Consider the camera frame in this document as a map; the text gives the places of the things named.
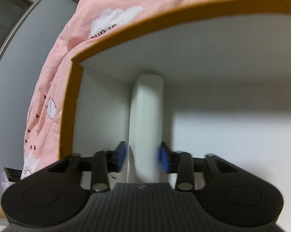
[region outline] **white cloud print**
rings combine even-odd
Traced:
[[[127,10],[122,9],[105,9],[100,18],[94,20],[91,24],[92,38],[99,37],[113,27],[119,24],[126,24],[132,21],[136,15],[142,11],[142,7],[129,7]]]

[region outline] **ribbed surface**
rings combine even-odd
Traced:
[[[168,183],[117,184],[104,194],[93,194],[73,219],[52,228],[9,227],[6,232],[282,232],[274,224],[238,228],[209,216],[191,193]]]

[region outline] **wooden edge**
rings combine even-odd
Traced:
[[[62,121],[59,133],[59,159],[72,154],[75,111],[83,74],[83,67],[72,63],[62,109]]]
[[[178,24],[255,13],[291,14],[291,0],[213,0],[175,8],[101,36],[100,41],[75,55],[72,61],[79,64],[111,47]]]

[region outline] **pink bedding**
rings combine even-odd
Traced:
[[[27,115],[22,177],[58,160],[62,105],[74,55],[131,22],[201,1],[206,0],[80,0],[36,84]]]

